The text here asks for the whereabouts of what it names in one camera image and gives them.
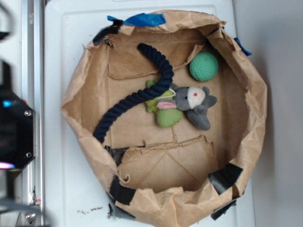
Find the metal frame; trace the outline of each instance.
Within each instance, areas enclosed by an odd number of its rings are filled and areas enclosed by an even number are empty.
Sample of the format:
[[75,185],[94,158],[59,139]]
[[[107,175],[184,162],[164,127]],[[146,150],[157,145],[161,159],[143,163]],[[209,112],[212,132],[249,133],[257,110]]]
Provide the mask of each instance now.
[[[22,99],[35,110],[35,159],[17,179],[19,198],[24,205],[38,205],[42,213],[35,226],[45,225],[44,189],[44,9],[45,0],[22,0]],[[32,226],[26,214],[19,216],[22,226]]]

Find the pink ear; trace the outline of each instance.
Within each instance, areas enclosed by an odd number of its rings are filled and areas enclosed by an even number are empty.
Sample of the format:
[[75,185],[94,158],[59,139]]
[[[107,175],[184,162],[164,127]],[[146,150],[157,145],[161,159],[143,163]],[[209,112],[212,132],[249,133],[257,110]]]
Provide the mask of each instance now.
[[157,103],[157,107],[160,110],[168,110],[168,109],[175,109],[175,108],[177,108],[177,105],[173,104],[173,103],[170,103],[170,102],[162,101],[162,102],[158,102]]

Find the white surface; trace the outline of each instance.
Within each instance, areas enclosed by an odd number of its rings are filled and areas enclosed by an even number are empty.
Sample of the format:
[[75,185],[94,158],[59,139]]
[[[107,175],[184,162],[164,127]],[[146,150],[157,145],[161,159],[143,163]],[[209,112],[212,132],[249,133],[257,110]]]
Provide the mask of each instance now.
[[[101,28],[112,24],[107,21],[107,15],[127,19],[159,9],[215,14],[228,21],[225,28],[235,36],[232,2],[227,0],[52,0],[46,5],[45,205],[53,218],[53,226],[147,226],[130,220],[107,218],[108,197],[85,160],[73,131],[62,117],[60,106],[84,46]],[[226,215],[217,221],[207,217],[194,226],[254,227],[251,185],[238,200],[238,205],[228,210]]]
[[303,1],[234,5],[238,37],[269,88],[264,149],[252,177],[256,226],[302,226]]

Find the green knit ball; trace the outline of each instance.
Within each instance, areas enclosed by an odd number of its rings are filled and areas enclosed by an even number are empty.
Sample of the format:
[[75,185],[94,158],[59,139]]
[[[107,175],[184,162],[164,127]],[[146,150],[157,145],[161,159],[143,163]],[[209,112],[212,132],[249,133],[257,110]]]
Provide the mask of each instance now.
[[189,71],[193,78],[207,81],[215,77],[219,68],[218,61],[211,53],[199,53],[189,64]]

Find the pink light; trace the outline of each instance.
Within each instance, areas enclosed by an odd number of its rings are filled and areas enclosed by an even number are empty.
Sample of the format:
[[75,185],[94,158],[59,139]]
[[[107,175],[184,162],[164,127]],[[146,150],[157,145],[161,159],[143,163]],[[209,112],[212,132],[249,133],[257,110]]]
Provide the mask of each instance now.
[[0,162],[0,169],[13,169],[15,165],[7,162]]

